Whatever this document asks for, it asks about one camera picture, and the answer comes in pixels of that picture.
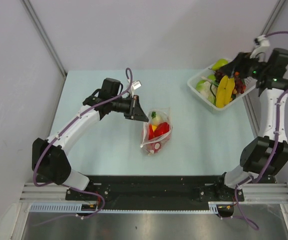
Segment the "clear zip top bag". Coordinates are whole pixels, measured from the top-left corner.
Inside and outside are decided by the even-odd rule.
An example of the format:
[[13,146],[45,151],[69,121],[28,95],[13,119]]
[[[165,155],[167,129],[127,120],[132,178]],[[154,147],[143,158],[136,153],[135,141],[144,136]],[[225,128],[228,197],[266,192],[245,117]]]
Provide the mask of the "clear zip top bag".
[[147,155],[157,154],[171,139],[173,125],[171,109],[155,108],[148,113],[148,122],[143,123],[140,148]]

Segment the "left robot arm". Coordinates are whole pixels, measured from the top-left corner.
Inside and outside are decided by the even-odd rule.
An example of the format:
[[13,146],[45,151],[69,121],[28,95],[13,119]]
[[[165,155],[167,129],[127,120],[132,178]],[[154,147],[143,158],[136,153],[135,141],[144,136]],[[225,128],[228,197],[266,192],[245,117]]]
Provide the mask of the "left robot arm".
[[83,101],[77,114],[61,130],[46,139],[37,138],[32,146],[32,170],[34,184],[37,176],[42,176],[48,184],[55,183],[77,189],[76,193],[84,200],[94,194],[94,187],[87,176],[74,170],[68,160],[69,151],[86,130],[103,119],[110,112],[122,113],[132,121],[147,122],[139,96],[134,91],[141,86],[140,81],[130,82],[126,90],[120,81],[113,78],[103,80],[101,88]]

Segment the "red bell pepper toy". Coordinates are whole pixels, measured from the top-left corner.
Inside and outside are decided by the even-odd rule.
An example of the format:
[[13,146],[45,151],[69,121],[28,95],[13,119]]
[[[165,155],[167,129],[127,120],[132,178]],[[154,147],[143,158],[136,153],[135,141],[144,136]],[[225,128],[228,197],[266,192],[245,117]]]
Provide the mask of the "red bell pepper toy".
[[170,131],[170,125],[167,122],[163,122],[157,126],[157,129],[154,132],[154,137],[162,136]]

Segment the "white radish toy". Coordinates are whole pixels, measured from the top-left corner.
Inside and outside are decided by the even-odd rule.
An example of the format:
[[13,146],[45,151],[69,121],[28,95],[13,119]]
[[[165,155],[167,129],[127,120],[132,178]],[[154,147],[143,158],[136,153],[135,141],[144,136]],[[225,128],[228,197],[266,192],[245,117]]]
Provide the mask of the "white radish toy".
[[158,126],[159,124],[163,123],[163,118],[159,114],[152,115],[151,124],[154,126]]

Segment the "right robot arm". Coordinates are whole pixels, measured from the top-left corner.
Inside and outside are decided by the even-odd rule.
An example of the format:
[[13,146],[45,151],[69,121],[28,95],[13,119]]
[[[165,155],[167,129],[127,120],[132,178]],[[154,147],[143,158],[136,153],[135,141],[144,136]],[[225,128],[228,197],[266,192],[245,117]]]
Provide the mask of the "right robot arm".
[[239,165],[223,174],[214,188],[215,196],[225,201],[245,183],[258,183],[262,177],[275,176],[288,161],[288,142],[284,129],[284,108],[288,97],[288,50],[274,48],[268,61],[259,61],[249,52],[240,52],[219,71],[228,77],[254,78],[261,105],[258,136],[242,151]]

